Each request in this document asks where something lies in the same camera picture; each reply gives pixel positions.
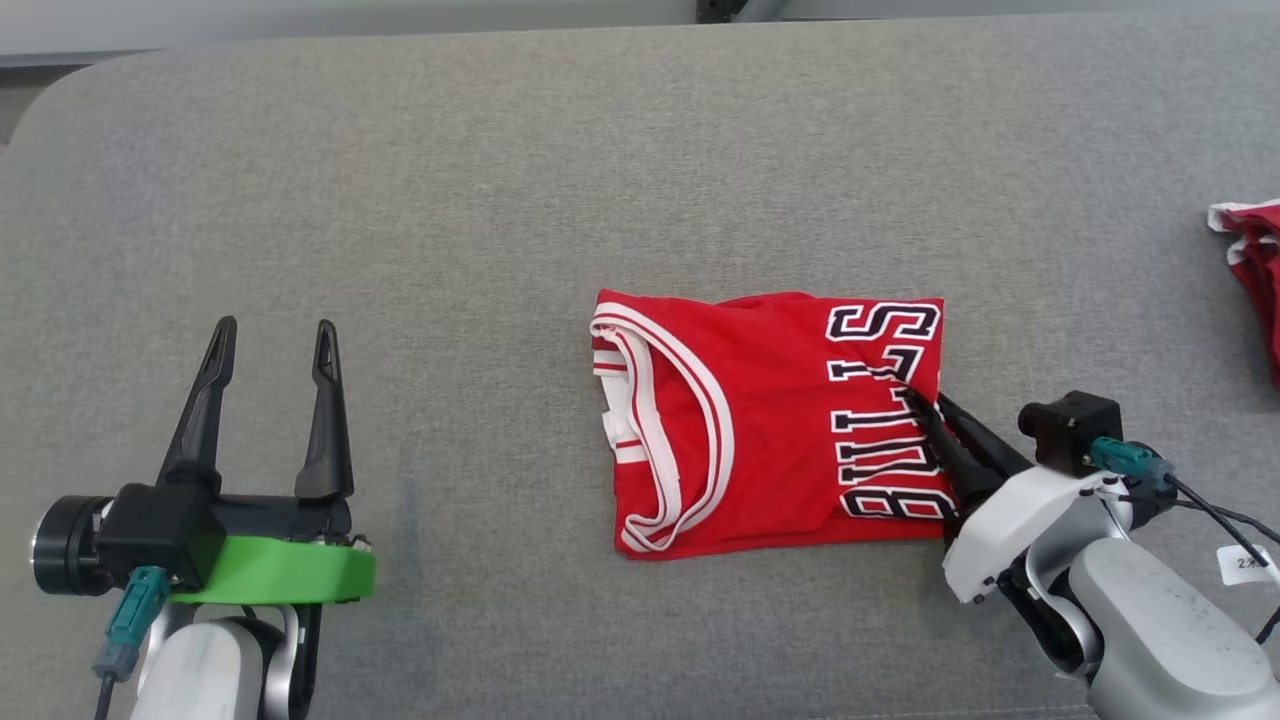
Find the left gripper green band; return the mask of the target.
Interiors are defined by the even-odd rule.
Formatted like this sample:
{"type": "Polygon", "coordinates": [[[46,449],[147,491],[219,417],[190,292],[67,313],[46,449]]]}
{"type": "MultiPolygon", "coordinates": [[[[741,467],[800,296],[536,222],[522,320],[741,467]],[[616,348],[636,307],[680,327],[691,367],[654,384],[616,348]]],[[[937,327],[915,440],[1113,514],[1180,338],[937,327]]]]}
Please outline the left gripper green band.
{"type": "MultiPolygon", "coordinates": [[[[221,405],[236,368],[237,319],[218,320],[168,446],[156,486],[221,491],[221,405]]],[[[311,369],[314,416],[294,497],[224,495],[214,510],[227,530],[201,591],[175,603],[282,606],[347,603],[372,596],[378,560],[352,530],[344,501],[355,492],[346,388],[337,328],[321,319],[311,369]]]]}

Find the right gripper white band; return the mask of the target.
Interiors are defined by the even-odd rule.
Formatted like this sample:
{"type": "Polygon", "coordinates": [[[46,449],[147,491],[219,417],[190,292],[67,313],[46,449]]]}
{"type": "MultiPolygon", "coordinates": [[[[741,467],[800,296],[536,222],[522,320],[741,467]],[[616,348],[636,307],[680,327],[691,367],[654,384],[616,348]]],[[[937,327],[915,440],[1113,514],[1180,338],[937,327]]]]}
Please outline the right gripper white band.
{"type": "Polygon", "coordinates": [[[968,518],[942,561],[945,580],[960,602],[991,593],[1000,574],[1021,556],[1037,574],[1061,568],[1096,539],[1128,539],[1138,528],[1137,506],[1120,477],[1094,471],[1074,478],[1032,468],[947,395],[940,395],[937,405],[910,387],[902,395],[947,477],[956,518],[968,518]],[[991,496],[991,487],[1001,488],[991,496]]]}

